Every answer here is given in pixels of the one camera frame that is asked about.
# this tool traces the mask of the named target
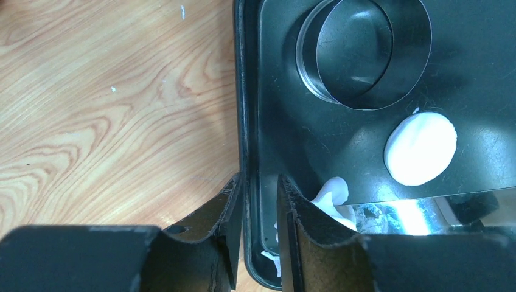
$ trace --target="black tray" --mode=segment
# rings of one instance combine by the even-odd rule
[[[235,0],[240,167],[245,193],[247,269],[280,289],[277,176],[312,199],[333,176],[349,204],[483,192],[516,186],[516,2],[424,0],[432,47],[423,76],[401,101],[359,111],[318,99],[296,70],[304,18],[320,0]],[[392,130],[416,108],[448,117],[458,132],[448,169],[418,187],[395,182],[383,163]]]

